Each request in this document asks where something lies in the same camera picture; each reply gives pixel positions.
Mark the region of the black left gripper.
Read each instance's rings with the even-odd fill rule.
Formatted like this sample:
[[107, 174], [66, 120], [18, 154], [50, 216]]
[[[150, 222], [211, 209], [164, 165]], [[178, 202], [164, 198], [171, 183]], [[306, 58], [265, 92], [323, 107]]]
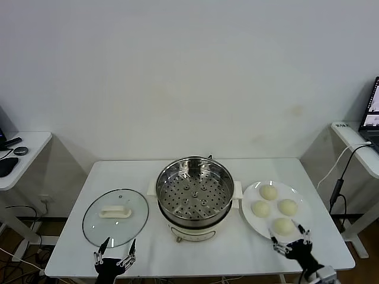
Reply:
[[104, 258], [102, 259], [110, 238], [108, 237], [94, 252], [95, 270], [98, 273], [95, 284], [113, 284], [116, 277], [126, 272], [136, 261], [136, 239], [133, 240], [128, 255], [124, 259]]

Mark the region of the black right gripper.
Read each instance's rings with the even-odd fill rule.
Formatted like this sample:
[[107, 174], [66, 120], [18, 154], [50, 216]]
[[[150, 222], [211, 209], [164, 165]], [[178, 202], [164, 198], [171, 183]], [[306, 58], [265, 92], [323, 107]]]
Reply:
[[310, 276], [323, 267], [312, 255], [313, 244], [311, 242], [310, 230], [306, 230], [300, 223], [292, 220], [301, 234], [301, 238], [287, 245], [280, 243], [269, 228], [270, 239], [273, 249], [279, 254], [285, 254], [286, 258], [296, 260], [301, 266], [304, 275]]

